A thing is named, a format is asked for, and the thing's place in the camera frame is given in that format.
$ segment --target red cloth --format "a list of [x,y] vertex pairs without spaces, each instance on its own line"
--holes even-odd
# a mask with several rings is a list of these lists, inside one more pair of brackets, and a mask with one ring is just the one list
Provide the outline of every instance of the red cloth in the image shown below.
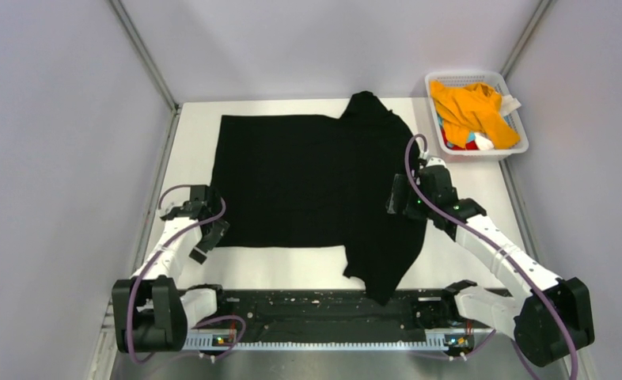
[[[444,133],[444,128],[442,128],[442,139],[444,139],[444,145],[446,145],[446,147],[449,147],[449,142],[448,140],[446,140],[446,133]],[[457,145],[453,145],[453,148],[450,148],[451,150],[479,150],[479,147],[476,146],[476,141],[472,140],[468,143],[465,144],[465,148],[460,148]]]

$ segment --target metal frame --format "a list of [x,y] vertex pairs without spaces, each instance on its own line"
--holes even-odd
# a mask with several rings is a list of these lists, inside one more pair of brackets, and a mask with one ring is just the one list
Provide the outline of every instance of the metal frame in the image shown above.
[[[169,90],[169,87],[165,83],[163,75],[157,68],[157,65],[155,64],[152,56],[148,52],[146,45],[143,43],[143,40],[138,34],[134,22],[131,20],[129,13],[125,9],[122,2],[120,0],[106,1],[110,5],[113,13],[116,15],[118,22],[123,27],[123,31],[127,35],[127,38],[129,39],[132,48],[141,60],[141,63],[145,68],[146,73],[149,75],[150,80],[153,82],[156,90],[160,93],[165,103],[169,106],[169,109],[172,112],[171,121],[167,130],[168,133],[166,136],[166,141],[161,150],[161,153],[159,154],[159,165],[157,166],[157,174],[155,177],[153,191],[150,194],[148,210],[145,220],[143,221],[140,229],[141,233],[138,237],[138,247],[136,249],[133,262],[131,263],[132,270],[135,270],[143,262],[144,256],[146,254],[146,246],[152,229],[152,219],[155,215],[157,198],[161,194],[161,187],[163,185],[166,168],[169,163],[169,156],[171,154],[173,140],[176,136],[176,129],[180,120],[181,106],[174,100],[173,95]],[[514,46],[502,70],[500,71],[500,73],[506,80],[509,78],[515,64],[520,59],[521,54],[525,50],[531,36],[540,26],[540,23],[543,20],[544,16],[548,13],[548,11],[550,11],[555,2],[556,0],[540,0],[539,5],[533,13],[533,16],[531,17],[529,23],[526,25],[523,33],[518,39],[518,42]],[[509,160],[502,160],[500,162],[500,167],[503,171],[507,192],[509,193],[512,207],[516,215],[518,228],[521,231],[521,236],[523,238],[525,246],[524,248],[526,252],[528,252],[530,255],[533,256],[533,258],[535,258],[535,260],[541,261],[540,255],[538,254],[539,251],[537,240],[533,236],[532,223],[529,221],[525,209],[525,203],[521,197],[521,193],[518,191],[518,183],[514,178]],[[116,353],[116,338],[115,332],[112,328],[112,304],[109,302],[108,309],[104,316],[104,323],[102,323],[101,326],[101,332],[97,341],[97,346],[95,347],[92,365],[88,374],[88,380],[109,379],[113,370]],[[587,379],[596,379],[597,372],[595,370],[593,360],[590,357],[590,353],[588,352],[588,350],[583,349],[579,351],[578,354],[580,364],[579,373],[582,376],[581,378],[585,376]],[[569,360],[566,359],[565,363],[569,372]]]

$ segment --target pile of clothes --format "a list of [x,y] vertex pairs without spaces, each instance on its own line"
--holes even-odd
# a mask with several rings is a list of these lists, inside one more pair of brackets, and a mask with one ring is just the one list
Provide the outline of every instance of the pile of clothes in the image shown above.
[[452,150],[509,149],[521,141],[505,121],[521,106],[511,95],[503,97],[485,83],[446,87],[433,81],[430,96],[444,143]]

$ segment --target black garment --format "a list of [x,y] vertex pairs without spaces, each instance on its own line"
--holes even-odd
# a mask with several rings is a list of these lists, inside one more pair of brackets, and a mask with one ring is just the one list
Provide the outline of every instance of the black garment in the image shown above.
[[[426,223],[385,211],[411,136],[369,92],[353,95],[339,119],[223,116],[211,183],[230,224],[220,245],[344,245],[343,274],[386,304],[425,236]],[[418,156],[412,149],[412,165]]]

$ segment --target white table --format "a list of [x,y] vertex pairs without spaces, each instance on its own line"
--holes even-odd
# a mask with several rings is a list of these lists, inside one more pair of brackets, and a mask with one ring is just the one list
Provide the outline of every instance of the white table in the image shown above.
[[[381,101],[399,115],[412,132],[427,136],[432,154],[436,153],[427,99],[386,98]],[[323,114],[339,117],[347,104],[348,99],[186,103],[162,189],[175,184],[210,183],[222,115]],[[499,164],[449,164],[449,170],[459,197],[476,200],[507,237],[523,246]],[[168,199],[182,201],[188,194],[188,190],[176,190]],[[484,287],[503,287],[473,255],[429,223],[423,251],[398,289],[443,288],[463,279],[476,281]],[[156,218],[148,250],[157,243],[162,224]],[[343,246],[318,249],[216,248],[208,253],[208,260],[203,265],[189,260],[177,286],[216,283],[234,290],[364,289],[361,280],[342,275],[346,264]]]

